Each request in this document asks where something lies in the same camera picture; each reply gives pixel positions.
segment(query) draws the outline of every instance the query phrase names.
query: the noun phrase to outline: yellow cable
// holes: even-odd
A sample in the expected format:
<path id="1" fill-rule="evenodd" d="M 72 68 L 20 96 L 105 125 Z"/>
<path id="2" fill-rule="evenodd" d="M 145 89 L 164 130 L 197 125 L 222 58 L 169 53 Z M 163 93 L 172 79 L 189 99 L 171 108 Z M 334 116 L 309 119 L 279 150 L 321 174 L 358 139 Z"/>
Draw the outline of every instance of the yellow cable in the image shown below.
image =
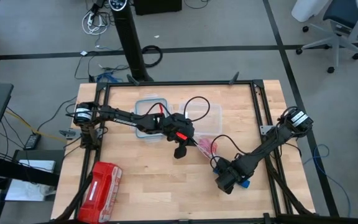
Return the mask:
<path id="1" fill-rule="evenodd" d="M 52 136 L 50 134 L 45 134 L 45 133 L 42 133 L 40 131 L 37 131 L 36 129 L 34 129 L 32 126 L 28 125 L 22 118 L 18 117 L 16 114 L 14 113 L 11 113 L 10 111 L 5 111 L 6 113 L 8 113 L 9 115 L 13 116 L 14 118 L 18 119 L 21 123 L 23 123 L 26 127 L 28 127 L 29 129 L 31 129 L 32 132 L 34 133 L 37 133 L 39 135 L 42 135 L 42 136 L 45 136 L 47 138 L 51 138 L 51 139 L 54 139 L 54 140 L 57 140 L 57 141 L 61 141 L 63 143 L 67 143 L 67 141 L 65 139 L 62 139 L 62 138 L 59 138 L 59 137 L 56 137 L 56 136 Z"/>

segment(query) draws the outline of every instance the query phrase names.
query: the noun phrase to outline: red plastic case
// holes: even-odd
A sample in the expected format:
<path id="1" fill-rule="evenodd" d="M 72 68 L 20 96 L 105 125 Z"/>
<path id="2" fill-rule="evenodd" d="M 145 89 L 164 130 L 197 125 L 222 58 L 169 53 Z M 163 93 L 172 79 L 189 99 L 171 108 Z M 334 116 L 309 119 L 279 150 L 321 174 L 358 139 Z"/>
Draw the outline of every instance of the red plastic case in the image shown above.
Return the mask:
<path id="1" fill-rule="evenodd" d="M 86 223 L 97 224 L 110 220 L 122 169 L 112 163 L 97 162 L 92 173 L 92 183 L 86 201 L 80 208 L 78 219 Z"/>

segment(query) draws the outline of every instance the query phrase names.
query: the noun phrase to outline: black metal frame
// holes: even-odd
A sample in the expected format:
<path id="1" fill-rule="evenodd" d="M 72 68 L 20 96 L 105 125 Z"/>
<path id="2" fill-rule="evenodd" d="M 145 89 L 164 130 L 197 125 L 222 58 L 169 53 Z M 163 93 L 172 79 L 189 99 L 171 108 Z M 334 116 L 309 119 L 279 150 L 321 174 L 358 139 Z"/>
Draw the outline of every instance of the black metal frame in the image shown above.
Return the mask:
<path id="1" fill-rule="evenodd" d="M 193 81 L 193 82 L 141 82 L 139 83 L 139 86 L 173 86 L 173 85 L 228 85 L 229 82 L 228 81 Z M 250 90 L 251 90 L 251 95 L 252 95 L 252 101 L 254 103 L 254 109 L 255 109 L 255 115 L 257 118 L 257 124 L 258 124 L 258 128 L 259 126 L 263 125 L 263 121 L 262 121 L 262 115 L 260 114 L 260 108 L 259 108 L 259 102 L 258 102 L 258 98 L 257 98 L 257 94 L 256 94 L 256 89 L 258 88 L 260 93 L 261 93 L 261 98 L 262 98 L 262 103 L 264 106 L 264 110 L 265 110 L 265 114 L 266 114 L 266 118 L 267 118 L 267 124 L 271 125 L 272 124 L 272 117 L 270 114 L 270 110 L 269 110 L 269 106 L 268 106 L 268 101 L 266 98 L 266 93 L 265 93 L 265 89 L 264 89 L 264 83 L 263 80 L 238 80 L 235 81 L 233 83 L 233 85 L 249 85 L 250 86 Z M 133 83 L 97 83 L 96 85 L 96 94 L 95 94 L 95 98 L 94 101 L 98 102 L 100 101 L 101 98 L 101 92 L 102 90 L 104 90 L 104 100 L 103 100 L 103 105 L 107 106 L 108 105 L 108 101 L 109 101 L 109 93 L 110 93 L 110 88 L 112 87 L 122 87 L 122 86 L 134 86 Z M 261 141 L 264 141 L 264 137 L 262 135 L 260 135 Z M 94 162 L 99 161 L 100 160 L 100 150 L 101 147 L 99 149 L 96 149 L 96 154 L 95 154 L 95 158 L 94 158 Z M 88 166 L 89 166 L 89 162 L 90 162 L 90 155 L 91 155 L 91 151 L 92 149 L 90 148 L 86 148 L 85 149 L 85 156 L 84 156 L 84 161 L 83 161 L 83 167 L 82 167 L 82 171 L 81 171 L 81 178 L 80 178 L 80 184 L 79 184 L 79 188 L 81 188 L 81 186 L 84 184 L 85 179 L 88 175 Z M 275 153 L 275 162 L 277 164 L 277 168 L 278 168 L 278 174 L 279 176 L 284 180 L 285 183 L 285 175 L 284 175 L 284 171 L 283 171 L 283 166 L 282 166 L 282 162 L 280 157 L 278 156 L 278 149 L 276 149 L 274 151 Z M 269 163 L 271 163 L 270 157 L 266 157 L 266 160 L 269 161 Z M 280 208 L 280 203 L 278 201 L 278 195 L 277 195 L 277 190 L 276 190 L 276 186 L 275 186 L 275 181 L 273 179 L 273 177 L 268 173 L 268 179 L 269 179 L 269 186 L 270 186 L 270 191 L 272 194 L 272 202 L 273 202 L 273 209 L 274 212 L 277 215 L 281 214 L 281 208 Z M 292 214 L 292 207 L 291 204 L 289 202 L 289 200 L 287 199 L 287 197 L 283 194 L 284 196 L 284 200 L 285 200 L 285 206 L 286 206 L 286 210 L 287 213 Z M 78 214 L 78 210 L 81 207 L 82 204 L 82 200 L 80 200 L 80 203 L 77 206 L 77 209 L 75 210 L 75 218 L 77 218 L 77 214 Z M 222 220 L 191 220 L 192 223 L 273 223 L 274 222 L 274 218 L 270 218 L 268 213 L 264 214 L 263 218 L 236 218 L 236 219 L 222 219 Z M 160 220 L 160 221 L 152 221 L 152 223 L 177 223 L 178 220 Z M 136 222 L 119 222 L 119 223 L 151 223 L 148 221 L 136 221 Z"/>

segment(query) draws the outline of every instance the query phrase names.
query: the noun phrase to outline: black box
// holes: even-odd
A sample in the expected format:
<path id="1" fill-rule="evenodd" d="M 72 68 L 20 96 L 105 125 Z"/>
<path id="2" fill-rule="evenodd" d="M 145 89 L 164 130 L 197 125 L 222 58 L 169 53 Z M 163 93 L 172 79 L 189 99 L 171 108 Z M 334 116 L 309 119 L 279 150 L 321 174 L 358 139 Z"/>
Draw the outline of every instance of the black box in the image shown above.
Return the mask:
<path id="1" fill-rule="evenodd" d="M 181 0 L 134 0 L 135 12 L 143 16 L 181 10 Z"/>

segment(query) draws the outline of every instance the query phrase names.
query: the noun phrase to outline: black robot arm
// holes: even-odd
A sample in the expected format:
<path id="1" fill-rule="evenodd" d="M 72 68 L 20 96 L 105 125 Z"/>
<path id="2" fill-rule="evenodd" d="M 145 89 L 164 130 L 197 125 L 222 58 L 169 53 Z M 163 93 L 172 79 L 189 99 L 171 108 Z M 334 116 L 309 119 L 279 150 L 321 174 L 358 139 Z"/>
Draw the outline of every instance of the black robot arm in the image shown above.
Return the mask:
<path id="1" fill-rule="evenodd" d="M 96 148 L 100 147 L 98 134 L 95 126 L 103 121 L 113 121 L 137 128 L 146 134 L 163 134 L 168 141 L 179 143 L 175 149 L 174 156 L 179 159 L 186 155 L 186 146 L 195 146 L 194 127 L 190 119 L 183 114 L 174 113 L 165 117 L 163 111 L 154 114 L 134 114 L 112 108 L 110 106 L 99 106 L 95 102 L 80 103 L 77 105 L 73 122 L 81 128 L 81 146 Z"/>
<path id="2" fill-rule="evenodd" d="M 275 148 L 294 137 L 303 137 L 312 127 L 313 120 L 298 108 L 289 108 L 279 122 L 266 134 L 263 144 L 251 153 L 237 154 L 233 161 L 219 157 L 216 161 L 215 180 L 219 189 L 230 194 L 235 183 L 243 183 L 253 176 L 259 161 L 268 156 Z"/>

